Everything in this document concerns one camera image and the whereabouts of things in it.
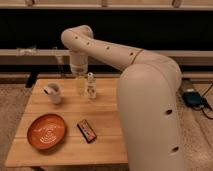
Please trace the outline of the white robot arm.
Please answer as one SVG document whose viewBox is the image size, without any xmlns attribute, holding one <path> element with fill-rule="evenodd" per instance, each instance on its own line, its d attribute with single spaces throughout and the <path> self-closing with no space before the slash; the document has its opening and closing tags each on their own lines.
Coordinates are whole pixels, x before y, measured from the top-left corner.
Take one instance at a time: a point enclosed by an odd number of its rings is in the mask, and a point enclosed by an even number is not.
<svg viewBox="0 0 213 171">
<path fill-rule="evenodd" d="M 122 72 L 117 106 L 129 170 L 187 171 L 176 103 L 178 64 L 153 51 L 96 40 L 87 25 L 64 30 L 61 41 L 74 74 L 87 70 L 89 56 Z"/>
</svg>

